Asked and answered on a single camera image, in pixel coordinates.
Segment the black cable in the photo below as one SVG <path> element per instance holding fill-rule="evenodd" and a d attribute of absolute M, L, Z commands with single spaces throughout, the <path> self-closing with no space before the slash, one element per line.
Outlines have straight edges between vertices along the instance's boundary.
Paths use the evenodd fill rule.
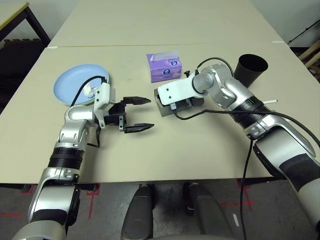
<path fill-rule="evenodd" d="M 87 145 L 89 145 L 91 147 L 95 147 L 95 148 L 100 148 L 100 133 L 101 133 L 101 127 L 100 127 L 100 125 L 98 125 L 95 130 L 95 138 L 96 138 L 97 144 L 95 145 L 93 143 L 87 143 Z"/>
<path fill-rule="evenodd" d="M 318 21 L 316 21 L 314 24 L 312 24 L 311 26 L 307 27 L 303 32 L 301 32 L 300 34 L 298 34 L 296 37 L 294 37 L 293 39 L 291 39 L 290 41 L 287 42 L 287 44 L 291 43 L 293 40 L 297 39 L 298 37 L 300 37 L 302 34 L 304 34 L 306 31 L 308 31 L 310 28 L 312 28 L 314 25 L 316 25 L 317 23 L 320 22 L 320 19 Z"/>
<path fill-rule="evenodd" d="M 244 189 L 245 189 L 245 180 L 246 180 L 246 174 L 247 174 L 247 168 L 248 168 L 248 163 L 249 159 L 251 156 L 252 152 L 252 146 L 254 144 L 254 141 L 250 141 L 250 147 L 249 147 L 249 152 L 248 155 L 246 156 L 245 164 L 244 164 L 244 170 L 243 170 L 243 176 L 242 176 L 242 181 L 241 181 L 241 191 L 240 191 L 240 219 L 241 219 L 241 226 L 242 226 L 242 232 L 243 232 L 243 239 L 247 240 L 247 233 L 246 233 L 246 227 L 245 227 L 245 222 L 244 222 L 244 213 L 243 213 L 243 208 L 244 208 Z"/>
<path fill-rule="evenodd" d="M 86 81 L 84 81 L 84 83 L 81 85 L 81 87 L 79 88 L 78 92 L 76 93 L 76 95 L 75 95 L 75 97 L 74 97 L 74 99 L 73 99 L 70 107 L 72 107 L 72 106 L 75 105 L 75 103 L 76 103 L 76 101 L 77 101 L 77 99 L 78 99 L 78 97 L 79 97 L 82 89 L 84 88 L 84 86 L 85 86 L 87 83 L 89 83 L 91 80 L 93 80 L 93 79 L 101 79 L 101 84 L 107 82 L 107 80 L 106 80 L 106 78 L 105 78 L 104 76 L 99 76 L 99 75 L 90 77 L 89 79 L 87 79 Z M 97 143 L 97 145 L 92 144 L 92 143 L 87 143 L 87 145 L 92 146 L 92 147 L 95 147 L 95 148 L 100 148 L 100 133 L 101 133 L 101 127 L 98 125 L 98 127 L 97 127 L 96 130 L 95 130 L 95 137 L 96 137 L 96 143 Z"/>
<path fill-rule="evenodd" d="M 227 65 L 227 67 L 229 68 L 232 77 L 233 77 L 233 78 L 235 77 L 234 71 L 232 70 L 230 64 L 229 64 L 226 60 L 224 60 L 223 58 L 217 57 L 217 56 L 209 57 L 209 58 L 207 58 L 206 60 L 203 60 L 203 61 L 196 67 L 196 70 L 195 70 L 195 75 L 196 75 L 196 76 L 199 74 L 198 68 L 200 68 L 200 67 L 202 66 L 202 64 L 204 64 L 205 62 L 208 62 L 208 61 L 210 61 L 210 60 L 220 60 L 220 61 L 224 62 L 225 65 Z"/>
<path fill-rule="evenodd" d="M 320 147 L 320 141 L 317 139 L 317 137 L 306 127 L 304 126 L 302 123 L 300 123 L 299 121 L 295 120 L 293 117 L 285 115 L 283 113 L 280 112 L 275 112 L 275 111 L 240 111 L 240 110 L 233 110 L 233 111 L 222 111 L 222 110 L 209 110 L 209 109 L 205 109 L 203 111 L 200 111 L 196 114 L 193 114 L 191 116 L 188 117 L 181 117 L 177 114 L 176 110 L 173 110 L 174 115 L 180 119 L 180 120 L 188 120 L 188 119 L 192 119 L 196 116 L 199 116 L 201 114 L 204 113 L 215 113 L 215 114 L 260 114 L 260 115 L 276 115 L 276 116 L 280 116 L 284 119 L 288 119 L 291 122 L 295 123 L 296 125 L 298 125 L 301 129 L 303 129 L 314 141 L 315 143 Z"/>
<path fill-rule="evenodd" d="M 89 82 L 90 82 L 91 80 L 93 80 L 93 79 L 101 79 L 101 83 L 106 83 L 106 82 L 107 82 L 107 81 L 106 81 L 106 78 L 105 78 L 104 76 L 99 76 L 99 75 L 90 77 L 89 79 L 85 80 L 84 83 L 83 83 L 83 84 L 81 85 L 81 87 L 79 88 L 78 92 L 76 93 L 76 95 L 75 95 L 75 97 L 74 97 L 74 99 L 73 99 L 70 107 L 72 107 L 73 105 L 75 105 L 75 103 L 76 103 L 76 101 L 77 101 L 77 99 L 78 99 L 78 97 L 79 97 L 82 89 L 85 87 L 85 85 L 86 85 L 87 83 L 89 83 Z"/>

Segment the red tape marking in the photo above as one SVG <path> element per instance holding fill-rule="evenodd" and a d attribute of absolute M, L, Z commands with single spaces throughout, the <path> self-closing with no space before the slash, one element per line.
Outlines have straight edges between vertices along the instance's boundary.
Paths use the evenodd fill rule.
<path fill-rule="evenodd" d="M 241 181 L 240 178 L 236 179 L 236 185 L 238 186 L 238 189 L 241 189 L 240 181 Z M 244 192 L 244 195 L 245 195 L 245 198 L 246 198 L 246 202 L 247 202 L 247 203 L 250 203 L 250 201 L 249 201 L 249 194 L 248 194 L 248 192 L 247 192 L 247 189 L 251 189 L 251 186 L 244 186 L 244 188 L 243 188 L 243 192 Z M 252 211 L 251 204 L 245 204 L 245 205 L 248 205 L 249 211 L 251 212 L 251 211 Z"/>
<path fill-rule="evenodd" d="M 21 191 L 21 194 L 32 194 L 34 191 L 35 185 L 32 185 L 28 191 Z"/>
<path fill-rule="evenodd" d="M 25 217 L 25 216 L 20 215 L 20 214 L 4 213 L 4 212 L 1 212 L 0 215 L 3 216 L 3 217 L 11 217 L 11 218 L 24 218 Z"/>
<path fill-rule="evenodd" d="M 98 196 L 100 194 L 100 183 L 98 184 L 98 190 L 96 192 L 87 192 L 86 195 L 87 196 L 91 196 L 91 202 L 90 202 L 90 209 L 89 209 L 89 217 L 88 219 L 91 219 L 91 215 L 92 215 L 92 210 L 94 207 L 94 199 L 95 196 Z"/>
<path fill-rule="evenodd" d="M 252 204 L 256 204 L 256 201 L 244 201 L 242 202 L 243 205 L 252 205 Z M 223 202 L 223 203 L 220 203 L 220 206 L 222 207 L 227 207 L 227 206 L 239 206 L 240 205 L 240 202 Z"/>
<path fill-rule="evenodd" d="M 89 210 L 89 217 L 88 217 L 88 219 L 91 219 L 92 208 L 93 208 L 93 206 L 94 206 L 94 198 L 95 198 L 95 195 L 92 195 L 92 196 L 91 196 L 90 210 Z"/>

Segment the purple tissue box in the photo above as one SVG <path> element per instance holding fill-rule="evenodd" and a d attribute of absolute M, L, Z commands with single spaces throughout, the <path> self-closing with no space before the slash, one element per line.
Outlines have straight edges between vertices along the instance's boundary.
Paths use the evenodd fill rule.
<path fill-rule="evenodd" d="M 151 73 L 151 82 L 160 82 L 181 77 L 181 62 L 179 57 L 151 61 L 154 54 L 147 54 Z"/>

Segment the tabletop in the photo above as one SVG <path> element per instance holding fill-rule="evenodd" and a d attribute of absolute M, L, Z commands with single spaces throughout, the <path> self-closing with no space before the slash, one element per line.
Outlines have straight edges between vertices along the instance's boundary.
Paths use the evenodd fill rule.
<path fill-rule="evenodd" d="M 152 100 L 128 105 L 128 124 L 155 126 L 130 134 L 116 126 L 104 129 L 100 149 L 86 148 L 82 183 L 240 178 L 249 140 L 230 116 L 203 114 L 186 121 L 174 115 L 161 117 L 154 89 L 166 82 L 151 83 L 146 54 L 172 50 L 180 51 L 183 71 L 194 70 L 208 57 L 225 58 L 233 69 L 242 54 L 263 57 L 269 68 L 250 90 L 262 101 L 277 99 L 268 107 L 296 118 L 319 137 L 320 85 L 286 44 L 230 39 L 215 44 L 47 48 L 0 115 L 0 183 L 39 181 L 68 108 L 55 99 L 54 82 L 67 69 L 89 63 L 109 71 L 117 102 L 128 96 Z M 180 115 L 204 108 L 219 109 L 207 96 L 203 106 Z M 94 143 L 93 133 L 90 142 Z M 313 146 L 319 156 L 319 148 Z M 254 154 L 247 176 L 270 176 Z"/>
<path fill-rule="evenodd" d="M 21 13 L 29 2 L 3 2 L 0 3 L 0 30 L 11 22 L 19 13 Z"/>
<path fill-rule="evenodd" d="M 49 46 L 282 42 L 249 0 L 80 0 Z"/>

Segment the black cup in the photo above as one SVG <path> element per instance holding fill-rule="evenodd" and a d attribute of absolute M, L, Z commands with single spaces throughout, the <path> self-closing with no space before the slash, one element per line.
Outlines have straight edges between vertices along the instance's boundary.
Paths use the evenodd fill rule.
<path fill-rule="evenodd" d="M 268 63 L 262 57 L 244 54 L 239 57 L 234 78 L 248 88 L 267 69 Z"/>

